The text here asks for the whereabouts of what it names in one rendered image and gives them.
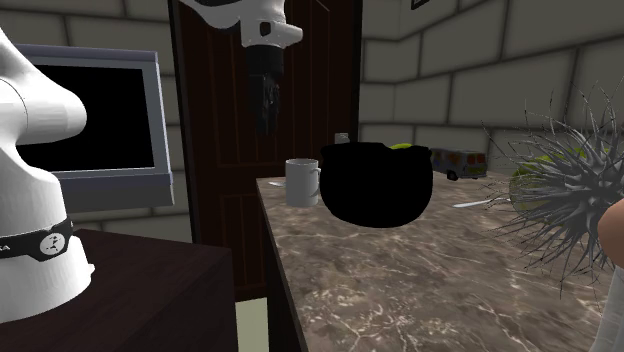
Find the dark brown wooden door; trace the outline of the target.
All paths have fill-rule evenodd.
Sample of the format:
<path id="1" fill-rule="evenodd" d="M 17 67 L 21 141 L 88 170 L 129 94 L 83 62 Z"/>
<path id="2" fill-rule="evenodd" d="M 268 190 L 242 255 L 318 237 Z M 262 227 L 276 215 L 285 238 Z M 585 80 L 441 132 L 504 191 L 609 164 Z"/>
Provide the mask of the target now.
<path id="1" fill-rule="evenodd" d="M 236 300 L 262 298 L 267 227 L 256 181 L 283 176 L 288 159 L 319 159 L 337 133 L 357 139 L 363 0 L 285 0 L 303 39 L 284 54 L 272 135 L 257 133 L 247 108 L 239 34 L 210 28 L 179 0 L 168 6 L 192 239 L 231 249 Z"/>

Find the white mug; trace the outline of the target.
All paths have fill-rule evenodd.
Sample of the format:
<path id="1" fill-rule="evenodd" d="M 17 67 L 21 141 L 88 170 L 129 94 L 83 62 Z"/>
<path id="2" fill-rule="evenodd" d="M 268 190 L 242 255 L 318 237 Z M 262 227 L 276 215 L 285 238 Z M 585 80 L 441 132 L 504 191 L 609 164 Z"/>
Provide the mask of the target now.
<path id="1" fill-rule="evenodd" d="M 321 169 L 316 159 L 295 158 L 285 162 L 286 204 L 307 208 L 318 203 Z"/>

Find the grey framed black screen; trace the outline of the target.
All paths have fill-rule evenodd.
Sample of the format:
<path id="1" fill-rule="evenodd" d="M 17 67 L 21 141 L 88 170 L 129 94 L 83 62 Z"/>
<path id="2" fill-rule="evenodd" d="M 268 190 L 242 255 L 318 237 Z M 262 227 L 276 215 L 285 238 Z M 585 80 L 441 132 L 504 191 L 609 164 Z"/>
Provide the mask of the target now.
<path id="1" fill-rule="evenodd" d="M 17 48 L 86 108 L 80 134 L 18 149 L 29 165 L 59 179 L 67 211 L 173 205 L 157 53 L 30 44 Z"/>

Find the black round pot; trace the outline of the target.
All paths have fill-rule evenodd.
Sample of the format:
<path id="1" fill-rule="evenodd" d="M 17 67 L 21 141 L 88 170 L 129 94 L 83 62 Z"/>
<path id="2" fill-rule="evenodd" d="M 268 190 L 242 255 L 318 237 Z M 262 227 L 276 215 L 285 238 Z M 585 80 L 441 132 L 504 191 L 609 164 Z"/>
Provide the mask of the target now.
<path id="1" fill-rule="evenodd" d="M 338 219 L 369 228 L 393 228 L 417 219 L 433 189 L 431 150 L 392 149 L 380 142 L 327 145 L 320 195 Z"/>

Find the grey toy van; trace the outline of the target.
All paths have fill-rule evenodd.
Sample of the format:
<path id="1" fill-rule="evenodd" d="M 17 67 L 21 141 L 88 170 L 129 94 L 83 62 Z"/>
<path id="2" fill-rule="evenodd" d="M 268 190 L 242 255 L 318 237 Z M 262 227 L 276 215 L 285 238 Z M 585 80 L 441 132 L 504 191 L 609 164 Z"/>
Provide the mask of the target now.
<path id="1" fill-rule="evenodd" d="M 470 150 L 431 148 L 434 171 L 445 174 L 448 180 L 479 179 L 487 176 L 488 164 L 484 153 Z"/>

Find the silver knife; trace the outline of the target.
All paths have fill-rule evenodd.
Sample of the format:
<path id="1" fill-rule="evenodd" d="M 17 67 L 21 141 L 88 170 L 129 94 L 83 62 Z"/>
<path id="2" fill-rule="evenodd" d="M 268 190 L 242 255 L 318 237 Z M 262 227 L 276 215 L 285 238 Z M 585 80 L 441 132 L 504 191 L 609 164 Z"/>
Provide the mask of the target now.
<path id="1" fill-rule="evenodd" d="M 484 199 L 484 200 L 474 201 L 474 202 L 458 203 L 458 204 L 452 205 L 452 207 L 453 208 L 468 208 L 468 207 L 473 207 L 473 206 L 486 205 L 489 203 L 510 202 L 510 201 L 511 201 L 510 198 L 497 197 L 497 198 Z"/>

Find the dark robot stand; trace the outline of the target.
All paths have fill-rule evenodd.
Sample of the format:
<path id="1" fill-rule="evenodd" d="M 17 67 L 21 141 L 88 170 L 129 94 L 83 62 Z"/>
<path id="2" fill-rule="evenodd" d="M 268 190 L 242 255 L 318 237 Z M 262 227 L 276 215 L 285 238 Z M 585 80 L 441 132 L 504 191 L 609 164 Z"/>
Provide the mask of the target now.
<path id="1" fill-rule="evenodd" d="M 80 230 L 95 271 L 70 302 L 0 324 L 0 352 L 238 352 L 224 247 Z"/>

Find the green round fruit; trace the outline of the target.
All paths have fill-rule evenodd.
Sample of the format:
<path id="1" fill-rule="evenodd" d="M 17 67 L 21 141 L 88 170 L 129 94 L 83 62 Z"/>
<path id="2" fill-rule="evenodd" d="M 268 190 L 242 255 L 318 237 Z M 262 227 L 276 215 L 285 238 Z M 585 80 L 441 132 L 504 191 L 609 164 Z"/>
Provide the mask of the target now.
<path id="1" fill-rule="evenodd" d="M 574 217 L 586 208 L 593 166 L 580 150 L 529 158 L 509 180 L 513 207 L 530 219 L 554 222 Z"/>

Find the grey spiky plant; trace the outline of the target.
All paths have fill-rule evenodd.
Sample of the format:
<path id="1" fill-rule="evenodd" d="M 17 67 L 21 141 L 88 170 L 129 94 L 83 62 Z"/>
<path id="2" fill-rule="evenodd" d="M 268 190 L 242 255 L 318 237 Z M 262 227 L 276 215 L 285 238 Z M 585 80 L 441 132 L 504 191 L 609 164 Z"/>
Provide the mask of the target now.
<path id="1" fill-rule="evenodd" d="M 507 204 L 513 218 L 496 228 L 521 248 L 529 269 L 560 270 L 559 281 L 614 269 L 598 222 L 624 200 L 624 77 L 612 91 L 598 84 L 580 95 L 582 128 L 566 117 L 524 110 L 520 137 L 499 150 L 515 170 L 489 184 L 487 208 Z"/>

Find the pink and white figure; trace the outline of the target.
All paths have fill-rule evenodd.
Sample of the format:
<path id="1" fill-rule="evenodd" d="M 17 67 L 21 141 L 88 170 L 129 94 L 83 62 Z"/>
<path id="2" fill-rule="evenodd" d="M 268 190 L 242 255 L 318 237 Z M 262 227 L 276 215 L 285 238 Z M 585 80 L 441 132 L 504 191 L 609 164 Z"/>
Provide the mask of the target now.
<path id="1" fill-rule="evenodd" d="M 604 313 L 589 352 L 624 352 L 624 199 L 610 206 L 598 223 L 603 251 L 615 264 Z"/>

